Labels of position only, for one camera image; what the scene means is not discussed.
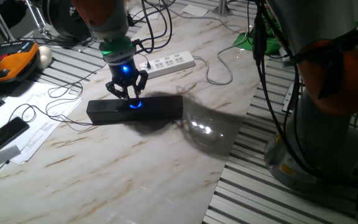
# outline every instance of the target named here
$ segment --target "white paper document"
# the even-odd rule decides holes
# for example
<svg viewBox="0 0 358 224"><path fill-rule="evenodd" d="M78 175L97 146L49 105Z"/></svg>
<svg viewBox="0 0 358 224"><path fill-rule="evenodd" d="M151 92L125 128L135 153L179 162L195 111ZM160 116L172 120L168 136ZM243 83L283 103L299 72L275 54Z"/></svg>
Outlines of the white paper document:
<svg viewBox="0 0 358 224"><path fill-rule="evenodd" d="M9 119L12 120L17 116L24 121L31 121L28 122L30 128L27 131L4 147L4 149L7 149L12 146L17 146L21 151L20 155L11 159L12 162L20 165L27 162L61 123L49 118L46 114L41 113L41 111L45 113L47 105L53 101L76 98L75 95L69 94L68 91L65 93L66 88L60 88L53 93L50 91L53 96L50 97L48 90L51 88L55 88L55 86L26 80L18 90L4 100L5 104L0 107L0 128L7 124ZM81 98L71 101L59 100L51 103L48 105L48 115L57 116L62 114L68 116L80 102ZM24 104L36 106L41 111L37 109L33 110Z"/></svg>

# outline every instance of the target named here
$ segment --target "power strip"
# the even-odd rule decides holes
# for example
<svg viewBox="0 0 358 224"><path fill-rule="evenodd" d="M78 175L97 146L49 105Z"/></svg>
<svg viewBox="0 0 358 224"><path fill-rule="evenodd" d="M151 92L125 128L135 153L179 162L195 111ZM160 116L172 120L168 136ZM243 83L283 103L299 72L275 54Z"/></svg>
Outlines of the power strip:
<svg viewBox="0 0 358 224"><path fill-rule="evenodd" d="M189 51L169 55L167 57L149 60L151 68L147 68L147 62L139 64L141 70L146 70L149 78L159 77L172 72L177 72L196 65Z"/></svg>

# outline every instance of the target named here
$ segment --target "white tabletop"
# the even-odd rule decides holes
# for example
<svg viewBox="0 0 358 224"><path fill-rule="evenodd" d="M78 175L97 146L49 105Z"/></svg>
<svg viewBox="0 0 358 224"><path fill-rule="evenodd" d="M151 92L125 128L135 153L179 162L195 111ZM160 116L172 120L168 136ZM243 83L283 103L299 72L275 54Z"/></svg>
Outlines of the white tabletop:
<svg viewBox="0 0 358 224"><path fill-rule="evenodd" d="M208 60L212 79L227 80L216 54L239 34L219 21L173 17L172 41L148 58L189 50ZM145 26L139 35L147 32ZM0 223L201 223L259 82L252 52L234 48L222 56L234 74L229 85L209 84L202 61L147 82L142 96L184 97L183 121L82 133L61 124L27 164L0 174ZM135 57L136 64L144 60ZM70 118L89 121L89 100L113 99L104 86L110 79L109 70L95 75Z"/></svg>

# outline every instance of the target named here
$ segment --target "gray cable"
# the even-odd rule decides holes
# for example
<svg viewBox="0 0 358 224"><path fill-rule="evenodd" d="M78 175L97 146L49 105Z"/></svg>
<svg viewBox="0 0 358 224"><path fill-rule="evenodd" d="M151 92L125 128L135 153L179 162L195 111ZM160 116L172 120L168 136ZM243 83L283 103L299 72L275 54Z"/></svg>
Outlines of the gray cable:
<svg viewBox="0 0 358 224"><path fill-rule="evenodd" d="M182 15L180 15L179 13L173 11L172 9L169 9L169 11L175 13L176 15L178 15L179 17L182 17L182 18L184 18L184 19L214 19L214 20L217 20L217 21L221 22L224 27L226 27L227 29L229 29L229 30L231 30L231 31L236 32L235 30L232 30L232 29L230 29L229 27L239 27L239 28L243 29L245 33L247 33L247 30L246 30L244 27L239 26L239 25L226 25L222 20L220 20L220 19L218 19L218 18L215 18L215 17L185 17L185 16L182 16ZM204 58L202 58L202 57L199 57L199 56L195 56L195 57L194 57L194 58L197 58L197 59L199 59L199 60L203 60L203 61L207 64L207 71L206 71L206 73L205 73L205 77L206 77L207 82L209 82L210 84L213 84L213 85L227 85L227 84L230 84L230 83L233 81L233 73L232 73L232 71L231 71L229 65L221 58L220 54L223 53L223 52L225 52L225 51L227 51L227 50L229 50L229 49L232 49L233 47L237 47L238 45L243 44L243 43L246 41L246 38L247 38L247 36L244 35L243 40L240 41L238 44L232 45L232 46L230 46L230 47L227 47L227 48L225 48L225 49L219 51L218 54L217 54L218 59L222 62L222 64L227 68L227 70L228 70L229 73L230 73L230 79L229 79L228 82L219 83L219 82L216 82L216 81L210 79L209 76L208 76L208 72L209 72L209 64L208 64L208 62L207 62Z"/></svg>
<svg viewBox="0 0 358 224"><path fill-rule="evenodd" d="M202 60L202 61L205 62L205 64L206 64L205 78L206 78L206 80L207 80L209 83L213 82L213 80L210 80L209 77L208 77L209 63L207 62L207 60L205 60L205 58L200 57L200 56L193 56L193 58L198 59L198 60Z"/></svg>

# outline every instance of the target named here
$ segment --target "metal grating floor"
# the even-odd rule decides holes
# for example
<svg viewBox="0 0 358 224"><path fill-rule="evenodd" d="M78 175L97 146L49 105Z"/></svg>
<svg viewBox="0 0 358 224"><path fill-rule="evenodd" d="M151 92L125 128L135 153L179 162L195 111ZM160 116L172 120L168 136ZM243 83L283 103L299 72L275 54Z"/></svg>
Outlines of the metal grating floor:
<svg viewBox="0 0 358 224"><path fill-rule="evenodd" d="M293 68L284 68L281 61L268 61L268 93L281 124L282 102L294 76ZM276 132L259 85L203 222L355 223L356 189L301 194L274 179L265 166L264 148Z"/></svg>

